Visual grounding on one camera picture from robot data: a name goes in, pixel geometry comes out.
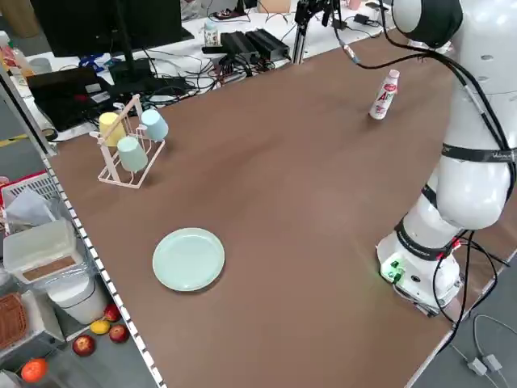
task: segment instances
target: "yellow cup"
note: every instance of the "yellow cup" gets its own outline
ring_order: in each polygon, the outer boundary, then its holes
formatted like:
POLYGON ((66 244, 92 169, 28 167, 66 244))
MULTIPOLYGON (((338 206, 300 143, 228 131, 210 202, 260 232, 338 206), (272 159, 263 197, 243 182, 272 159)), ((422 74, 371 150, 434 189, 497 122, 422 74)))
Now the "yellow cup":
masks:
MULTIPOLYGON (((107 112, 103 113, 99 117, 99 131, 101 135, 104 136, 104 134, 107 133, 108 129, 111 127, 111 125, 115 122, 116 119, 119 118, 119 115, 117 115, 114 112, 107 112)), ((124 126, 120 122, 116 128, 111 132, 111 135, 106 139, 106 146, 108 147, 116 147, 119 140, 122 137, 126 136, 126 131, 124 130, 124 126)))

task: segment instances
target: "bottle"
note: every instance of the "bottle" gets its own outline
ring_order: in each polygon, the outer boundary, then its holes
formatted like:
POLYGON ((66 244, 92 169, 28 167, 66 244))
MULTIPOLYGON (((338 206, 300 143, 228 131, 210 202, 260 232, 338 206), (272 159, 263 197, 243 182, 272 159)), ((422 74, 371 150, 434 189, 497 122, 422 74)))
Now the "bottle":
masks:
POLYGON ((210 19, 207 19, 204 22, 204 45, 207 47, 219 45, 219 34, 217 33, 217 26, 210 19))
POLYGON ((19 67, 20 72, 22 73, 22 77, 27 79, 27 77, 31 77, 32 75, 34 75, 34 71, 32 70, 32 66, 31 66, 31 64, 29 64, 29 61, 27 60, 25 55, 23 55, 22 50, 20 50, 19 48, 15 47, 13 45, 12 41, 9 42, 9 46, 13 50, 13 54, 15 55, 16 65, 19 67))
POLYGON ((388 77, 382 82, 379 93, 372 109, 370 109, 370 116, 375 120, 382 120, 386 117, 386 112, 393 101, 393 97, 398 90, 398 77, 400 76, 398 70, 390 70, 388 77))
POLYGON ((2 58, 3 69, 6 73, 9 73, 9 65, 13 65, 13 63, 10 63, 10 60, 12 62, 15 55, 11 52, 11 48, 9 47, 9 36, 5 31, 0 31, 0 57, 2 58))

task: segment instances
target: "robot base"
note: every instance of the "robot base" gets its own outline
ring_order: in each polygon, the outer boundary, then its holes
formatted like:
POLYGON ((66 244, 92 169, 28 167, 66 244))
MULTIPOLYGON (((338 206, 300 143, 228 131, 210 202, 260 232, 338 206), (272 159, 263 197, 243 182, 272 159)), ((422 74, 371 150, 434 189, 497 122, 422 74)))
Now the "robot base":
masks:
MULTIPOLYGON (((380 275, 422 312, 427 315, 438 315, 439 307, 433 294, 433 275, 438 263, 417 258, 406 252, 398 243, 396 245, 399 245, 399 249, 391 249, 391 255, 385 255, 388 239, 381 241, 377 248, 380 275)), ((435 290, 439 304, 442 307, 448 305, 462 285, 460 267, 454 257, 449 255, 442 260, 436 274, 435 290)))

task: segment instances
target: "wicker basket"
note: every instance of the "wicker basket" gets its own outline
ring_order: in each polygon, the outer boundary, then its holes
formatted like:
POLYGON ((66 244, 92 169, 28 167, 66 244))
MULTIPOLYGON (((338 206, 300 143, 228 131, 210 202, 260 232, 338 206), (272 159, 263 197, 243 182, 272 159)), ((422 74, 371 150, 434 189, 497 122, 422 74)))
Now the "wicker basket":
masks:
POLYGON ((21 340, 27 332, 27 316, 19 293, 0 297, 0 349, 21 340))

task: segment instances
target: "yellow fruit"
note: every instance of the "yellow fruit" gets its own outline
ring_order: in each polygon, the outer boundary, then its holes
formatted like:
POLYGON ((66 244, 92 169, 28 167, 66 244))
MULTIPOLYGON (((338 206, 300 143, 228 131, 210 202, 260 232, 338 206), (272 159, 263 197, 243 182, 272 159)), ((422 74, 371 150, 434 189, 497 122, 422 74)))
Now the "yellow fruit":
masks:
POLYGON ((97 335, 106 334, 110 331, 110 323, 108 321, 95 321, 90 325, 90 330, 97 335))

